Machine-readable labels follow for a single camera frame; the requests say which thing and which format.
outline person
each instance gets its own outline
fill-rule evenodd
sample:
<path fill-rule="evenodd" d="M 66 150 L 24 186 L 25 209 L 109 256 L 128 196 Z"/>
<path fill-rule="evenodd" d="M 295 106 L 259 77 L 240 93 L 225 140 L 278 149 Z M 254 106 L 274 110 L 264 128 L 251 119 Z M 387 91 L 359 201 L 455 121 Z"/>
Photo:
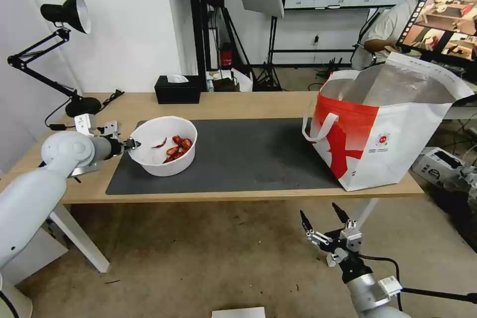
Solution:
<path fill-rule="evenodd" d="M 386 60 L 389 52 L 386 46 L 396 48 L 396 41 L 402 34 L 409 18 L 417 6 L 418 0 L 406 0 L 379 16 L 371 27 L 364 48 L 376 54 L 376 63 Z"/>

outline monitor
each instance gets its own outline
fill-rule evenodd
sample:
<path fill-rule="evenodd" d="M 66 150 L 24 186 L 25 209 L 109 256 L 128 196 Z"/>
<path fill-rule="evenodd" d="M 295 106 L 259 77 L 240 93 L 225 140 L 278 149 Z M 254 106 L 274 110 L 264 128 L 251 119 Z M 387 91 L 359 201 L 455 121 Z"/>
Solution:
<path fill-rule="evenodd" d="M 419 0 L 397 46 L 467 67 L 477 59 L 477 0 Z"/>

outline black tissue box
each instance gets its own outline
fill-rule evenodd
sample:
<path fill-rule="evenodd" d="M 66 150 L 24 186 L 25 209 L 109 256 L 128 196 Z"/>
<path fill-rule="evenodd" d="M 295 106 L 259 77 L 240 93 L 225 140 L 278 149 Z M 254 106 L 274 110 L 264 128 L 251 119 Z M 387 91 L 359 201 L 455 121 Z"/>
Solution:
<path fill-rule="evenodd" d="M 159 104 L 199 103 L 199 76 L 184 77 L 186 77 L 189 82 L 170 83 L 167 82 L 167 76 L 159 76 L 154 86 Z"/>

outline lamp base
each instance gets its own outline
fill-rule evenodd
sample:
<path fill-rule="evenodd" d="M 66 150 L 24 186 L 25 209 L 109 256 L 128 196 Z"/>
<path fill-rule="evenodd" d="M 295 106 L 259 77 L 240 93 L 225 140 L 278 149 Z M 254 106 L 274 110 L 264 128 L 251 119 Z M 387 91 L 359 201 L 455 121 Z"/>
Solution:
<path fill-rule="evenodd" d="M 96 114 L 101 109 L 101 102 L 93 97 L 72 98 L 65 107 L 68 117 L 74 118 L 81 114 Z"/>

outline tabletop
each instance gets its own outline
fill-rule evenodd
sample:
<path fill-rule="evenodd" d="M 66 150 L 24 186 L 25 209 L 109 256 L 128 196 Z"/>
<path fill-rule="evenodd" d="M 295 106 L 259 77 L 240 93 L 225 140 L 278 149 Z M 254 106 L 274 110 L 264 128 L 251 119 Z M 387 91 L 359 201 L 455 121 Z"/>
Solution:
<path fill-rule="evenodd" d="M 105 100 L 107 93 L 88 93 Z M 248 119 L 248 118 L 301 118 L 313 112 L 311 104 L 317 92 L 222 92 L 202 93 L 198 104 L 158 104 L 154 93 L 126 93 L 114 100 L 96 115 L 96 124 L 117 120 L 122 125 L 121 137 L 127 138 L 141 120 L 175 115 L 190 120 L 199 119 Z M 65 123 L 73 123 L 70 118 Z M 18 175 L 31 171 L 41 162 L 40 149 L 43 141 L 32 147 L 15 167 L 0 180 L 0 191 Z M 301 198 L 341 197 L 421 197 L 422 189 L 409 175 L 399 184 L 366 190 L 347 192 L 342 188 L 234 191 L 177 194 L 106 195 L 106 188 L 116 170 L 120 157 L 103 163 L 96 172 L 80 177 L 81 184 L 69 179 L 63 204 L 87 203 L 145 203 L 145 202 L 193 202 L 193 201 L 254 201 L 292 200 Z"/>

